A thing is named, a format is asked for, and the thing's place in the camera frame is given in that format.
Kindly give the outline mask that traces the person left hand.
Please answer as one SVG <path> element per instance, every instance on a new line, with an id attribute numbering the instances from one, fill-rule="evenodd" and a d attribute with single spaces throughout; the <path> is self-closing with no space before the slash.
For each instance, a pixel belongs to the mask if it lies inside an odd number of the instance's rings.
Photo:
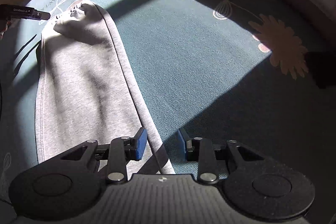
<path id="1" fill-rule="evenodd" d="M 3 39 L 4 33 L 11 26 L 11 21 L 9 20 L 0 20 L 0 40 Z"/>

